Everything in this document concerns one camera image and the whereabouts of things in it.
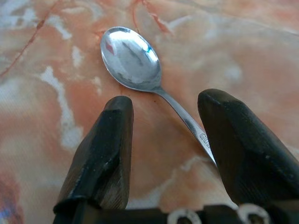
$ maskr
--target spoon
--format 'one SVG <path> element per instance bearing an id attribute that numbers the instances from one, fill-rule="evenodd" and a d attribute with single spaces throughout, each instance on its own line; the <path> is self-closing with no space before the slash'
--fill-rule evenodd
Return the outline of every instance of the spoon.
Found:
<path id="1" fill-rule="evenodd" d="M 107 30 L 100 43 L 109 73 L 122 85 L 163 97 L 177 112 L 216 165 L 205 131 L 191 115 L 161 87 L 161 65 L 151 45 L 126 27 Z"/>

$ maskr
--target orange marble surface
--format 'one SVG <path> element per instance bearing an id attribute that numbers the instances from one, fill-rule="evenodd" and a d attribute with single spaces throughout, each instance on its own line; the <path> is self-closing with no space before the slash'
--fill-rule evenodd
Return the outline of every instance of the orange marble surface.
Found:
<path id="1" fill-rule="evenodd" d="M 170 106 L 110 77 L 99 43 L 112 26 L 154 46 L 163 87 L 199 123 L 199 92 L 222 89 L 299 158 L 298 1 L 0 0 L 1 223 L 52 222 L 77 146 L 117 95 L 135 111 L 128 208 L 233 205 Z"/>

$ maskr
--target spoon handle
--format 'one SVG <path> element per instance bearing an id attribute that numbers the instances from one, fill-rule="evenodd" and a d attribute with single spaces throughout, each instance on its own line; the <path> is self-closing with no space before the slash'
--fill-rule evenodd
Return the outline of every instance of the spoon handle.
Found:
<path id="1" fill-rule="evenodd" d="M 163 90 L 161 87 L 155 89 L 153 92 L 158 94 L 162 98 L 164 98 L 172 106 L 172 108 L 177 112 L 177 114 L 180 116 L 180 118 L 183 120 L 183 122 L 187 125 L 189 130 L 192 132 L 196 140 L 203 146 L 204 150 L 209 155 L 213 163 L 216 165 L 204 129 L 200 127 L 198 123 L 191 117 L 191 115 L 174 98 L 172 98 L 171 95 L 165 92 L 165 90 Z"/>

